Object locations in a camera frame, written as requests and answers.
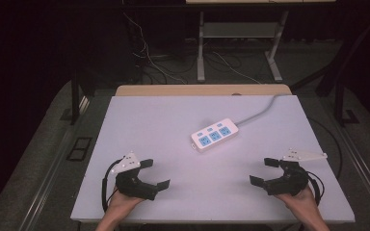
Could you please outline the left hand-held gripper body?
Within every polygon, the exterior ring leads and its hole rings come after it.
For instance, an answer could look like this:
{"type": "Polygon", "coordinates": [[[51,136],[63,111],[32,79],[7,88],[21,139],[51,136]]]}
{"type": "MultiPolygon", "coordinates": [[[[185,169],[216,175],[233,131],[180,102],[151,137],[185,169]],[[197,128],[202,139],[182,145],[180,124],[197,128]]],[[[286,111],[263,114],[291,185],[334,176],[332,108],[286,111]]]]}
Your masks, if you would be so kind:
{"type": "Polygon", "coordinates": [[[123,156],[111,168],[111,172],[116,175],[116,187],[127,196],[153,200],[158,193],[156,185],[139,179],[140,166],[140,160],[134,152],[123,156]]]}

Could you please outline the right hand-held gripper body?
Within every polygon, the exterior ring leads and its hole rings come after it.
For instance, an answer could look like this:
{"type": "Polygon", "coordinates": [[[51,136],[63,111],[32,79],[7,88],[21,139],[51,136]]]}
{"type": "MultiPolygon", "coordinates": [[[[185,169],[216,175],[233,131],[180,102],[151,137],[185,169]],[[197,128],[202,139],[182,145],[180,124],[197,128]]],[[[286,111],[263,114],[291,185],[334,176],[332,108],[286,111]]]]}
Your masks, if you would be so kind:
{"type": "Polygon", "coordinates": [[[290,193],[296,195],[308,183],[311,183],[316,196],[321,196],[320,188],[316,181],[310,177],[311,173],[300,166],[300,162],[327,159],[326,153],[316,153],[290,148],[279,160],[279,167],[283,174],[273,180],[265,180],[263,189],[268,195],[290,193]]]}

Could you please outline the person's left hand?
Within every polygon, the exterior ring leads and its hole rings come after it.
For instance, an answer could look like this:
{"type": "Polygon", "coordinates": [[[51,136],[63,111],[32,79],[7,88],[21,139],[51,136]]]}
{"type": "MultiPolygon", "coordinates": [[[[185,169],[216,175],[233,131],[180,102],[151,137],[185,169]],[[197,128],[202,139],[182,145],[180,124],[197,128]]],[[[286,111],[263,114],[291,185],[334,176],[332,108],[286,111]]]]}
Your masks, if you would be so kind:
{"type": "Polygon", "coordinates": [[[111,197],[105,216],[113,222],[122,221],[143,201],[142,198],[130,197],[116,190],[111,197]]]}

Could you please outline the person's right hand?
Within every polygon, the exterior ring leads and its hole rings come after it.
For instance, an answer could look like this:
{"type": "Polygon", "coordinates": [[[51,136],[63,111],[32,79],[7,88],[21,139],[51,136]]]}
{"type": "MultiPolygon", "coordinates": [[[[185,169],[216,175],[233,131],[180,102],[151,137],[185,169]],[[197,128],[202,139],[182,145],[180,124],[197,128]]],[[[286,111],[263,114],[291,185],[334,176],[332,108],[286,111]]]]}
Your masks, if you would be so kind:
{"type": "Polygon", "coordinates": [[[276,198],[281,200],[291,213],[304,224],[311,224],[320,217],[320,213],[309,186],[306,186],[296,195],[289,193],[277,194],[276,198]]]}

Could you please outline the white power strip blue sockets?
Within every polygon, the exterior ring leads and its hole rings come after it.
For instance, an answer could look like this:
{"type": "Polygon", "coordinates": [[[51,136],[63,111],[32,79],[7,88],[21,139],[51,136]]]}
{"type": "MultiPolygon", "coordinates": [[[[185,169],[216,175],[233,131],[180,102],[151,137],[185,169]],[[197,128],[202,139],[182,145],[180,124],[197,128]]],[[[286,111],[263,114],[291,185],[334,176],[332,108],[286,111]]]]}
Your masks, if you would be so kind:
{"type": "Polygon", "coordinates": [[[198,152],[204,152],[232,139],[238,133],[237,125],[231,119],[225,118],[193,133],[192,147],[198,152]]]}

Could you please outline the black floor socket panel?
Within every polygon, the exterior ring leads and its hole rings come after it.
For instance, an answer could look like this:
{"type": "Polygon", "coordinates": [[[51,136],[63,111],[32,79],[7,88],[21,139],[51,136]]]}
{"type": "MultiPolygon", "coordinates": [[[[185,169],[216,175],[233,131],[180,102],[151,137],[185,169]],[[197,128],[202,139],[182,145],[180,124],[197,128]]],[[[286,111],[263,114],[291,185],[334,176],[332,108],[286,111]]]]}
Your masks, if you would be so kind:
{"type": "Polygon", "coordinates": [[[71,162],[82,162],[85,160],[92,138],[79,137],[76,139],[74,145],[66,156],[66,159],[71,162]]]}

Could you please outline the black metal stand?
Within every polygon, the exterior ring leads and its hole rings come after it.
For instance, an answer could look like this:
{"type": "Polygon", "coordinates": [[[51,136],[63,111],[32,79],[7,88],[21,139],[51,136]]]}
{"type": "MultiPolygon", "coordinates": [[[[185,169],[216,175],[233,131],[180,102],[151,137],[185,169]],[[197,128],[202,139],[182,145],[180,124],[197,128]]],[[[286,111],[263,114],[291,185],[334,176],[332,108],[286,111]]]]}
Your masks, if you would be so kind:
{"type": "Polygon", "coordinates": [[[359,124],[359,120],[352,110],[344,108],[345,87],[337,82],[335,85],[334,118],[341,127],[346,124],[359,124]]]}

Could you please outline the aluminium floor rail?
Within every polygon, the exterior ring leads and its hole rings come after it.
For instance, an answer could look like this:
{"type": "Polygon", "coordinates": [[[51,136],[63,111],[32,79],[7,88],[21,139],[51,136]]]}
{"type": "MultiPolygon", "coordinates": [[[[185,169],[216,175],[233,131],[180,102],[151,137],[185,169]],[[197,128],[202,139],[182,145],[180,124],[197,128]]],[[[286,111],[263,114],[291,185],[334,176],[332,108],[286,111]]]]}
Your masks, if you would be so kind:
{"type": "Polygon", "coordinates": [[[57,95],[46,112],[37,132],[16,169],[23,177],[25,211],[16,231],[32,231],[50,195],[61,165],[66,160],[77,127],[72,113],[84,113],[90,104],[86,96],[57,95]]]}
{"type": "Polygon", "coordinates": [[[363,182],[363,185],[366,187],[366,190],[370,194],[370,168],[366,165],[365,161],[360,155],[359,150],[356,147],[355,142],[350,138],[349,133],[346,131],[345,128],[338,126],[337,131],[341,139],[345,144],[345,148],[347,149],[350,159],[358,172],[358,175],[363,182]]]}

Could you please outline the grey metal desk frame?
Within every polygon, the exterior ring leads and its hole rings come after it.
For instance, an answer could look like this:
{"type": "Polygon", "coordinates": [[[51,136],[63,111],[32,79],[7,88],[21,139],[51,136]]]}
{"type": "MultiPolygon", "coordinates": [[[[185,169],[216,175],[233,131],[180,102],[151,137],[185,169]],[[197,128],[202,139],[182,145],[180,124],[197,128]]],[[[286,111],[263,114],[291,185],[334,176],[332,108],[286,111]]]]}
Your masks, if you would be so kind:
{"type": "Polygon", "coordinates": [[[197,81],[205,82],[203,42],[205,39],[272,39],[272,47],[265,52],[268,67],[276,82],[282,77],[275,60],[289,11],[281,14],[278,22],[208,22],[204,12],[199,13],[197,81]]]}

